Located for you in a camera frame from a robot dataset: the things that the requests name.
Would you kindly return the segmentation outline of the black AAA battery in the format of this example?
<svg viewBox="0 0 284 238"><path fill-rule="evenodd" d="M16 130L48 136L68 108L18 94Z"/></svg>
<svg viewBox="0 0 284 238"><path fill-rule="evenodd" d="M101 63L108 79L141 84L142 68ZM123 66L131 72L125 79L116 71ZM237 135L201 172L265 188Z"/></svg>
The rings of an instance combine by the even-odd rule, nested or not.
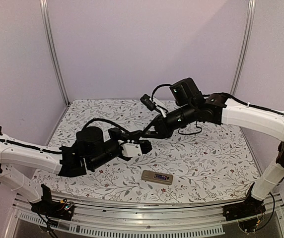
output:
<svg viewBox="0 0 284 238"><path fill-rule="evenodd" d="M169 177L165 175L155 175L154 178L158 180L169 180Z"/></svg>

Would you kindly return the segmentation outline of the white remote control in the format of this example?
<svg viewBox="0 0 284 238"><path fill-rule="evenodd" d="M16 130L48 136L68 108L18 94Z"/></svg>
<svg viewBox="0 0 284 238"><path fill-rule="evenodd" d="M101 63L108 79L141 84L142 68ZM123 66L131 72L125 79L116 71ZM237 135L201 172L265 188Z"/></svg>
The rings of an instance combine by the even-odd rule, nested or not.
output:
<svg viewBox="0 0 284 238"><path fill-rule="evenodd" d="M142 180L171 185L173 183L173 175L144 170L142 172Z"/></svg>

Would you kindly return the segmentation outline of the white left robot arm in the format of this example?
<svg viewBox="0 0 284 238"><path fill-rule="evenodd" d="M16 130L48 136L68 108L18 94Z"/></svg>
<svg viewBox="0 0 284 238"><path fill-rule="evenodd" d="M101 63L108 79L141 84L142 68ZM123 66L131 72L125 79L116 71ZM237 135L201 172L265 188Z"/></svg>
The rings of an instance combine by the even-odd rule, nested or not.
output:
<svg viewBox="0 0 284 238"><path fill-rule="evenodd" d="M108 130L105 141L103 131L90 126L76 133L76 141L70 147L46 147L14 139L1 131L0 126L0 183L23 195L46 215L57 211L55 201L49 198L47 189L34 184L13 165L40 169L60 177L75 178L108 163L118 157L129 161L152 150L151 142L141 140L139 132Z"/></svg>

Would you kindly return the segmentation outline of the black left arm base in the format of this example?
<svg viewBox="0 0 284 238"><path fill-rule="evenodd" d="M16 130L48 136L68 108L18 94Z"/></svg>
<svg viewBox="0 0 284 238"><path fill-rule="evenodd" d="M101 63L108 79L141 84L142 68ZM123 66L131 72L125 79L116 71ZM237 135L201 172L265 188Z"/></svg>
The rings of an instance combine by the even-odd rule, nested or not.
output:
<svg viewBox="0 0 284 238"><path fill-rule="evenodd" d="M71 221L74 213L74 203L66 198L60 201L52 199L51 190L41 184L42 195L41 200L31 204L31 211L40 215L45 215L47 218L57 218L61 220Z"/></svg>

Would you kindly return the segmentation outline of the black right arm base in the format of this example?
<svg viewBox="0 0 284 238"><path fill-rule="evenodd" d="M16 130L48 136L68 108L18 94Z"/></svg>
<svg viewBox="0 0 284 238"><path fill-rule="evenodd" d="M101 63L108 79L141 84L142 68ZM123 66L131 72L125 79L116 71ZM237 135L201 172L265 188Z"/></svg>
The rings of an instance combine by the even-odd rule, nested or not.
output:
<svg viewBox="0 0 284 238"><path fill-rule="evenodd" d="M226 221L236 220L241 231L245 233L253 233L258 229L261 218L266 211L264 201L247 197L244 201L225 205L222 207L222 215Z"/></svg>

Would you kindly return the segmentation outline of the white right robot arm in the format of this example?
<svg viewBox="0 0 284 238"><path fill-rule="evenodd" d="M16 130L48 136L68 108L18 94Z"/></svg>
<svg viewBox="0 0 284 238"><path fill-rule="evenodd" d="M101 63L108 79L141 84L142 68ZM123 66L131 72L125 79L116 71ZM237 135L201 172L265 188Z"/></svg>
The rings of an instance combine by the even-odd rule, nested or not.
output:
<svg viewBox="0 0 284 238"><path fill-rule="evenodd" d="M284 179L284 111L244 103L226 93L214 93L207 98L199 97L189 102L177 102L179 106L166 116L158 115L142 131L144 138L164 139L171 137L176 129L193 122L210 122L251 129L280 141L278 155L261 177L254 182L240 204L240 212L251 216L259 208L259 201Z"/></svg>

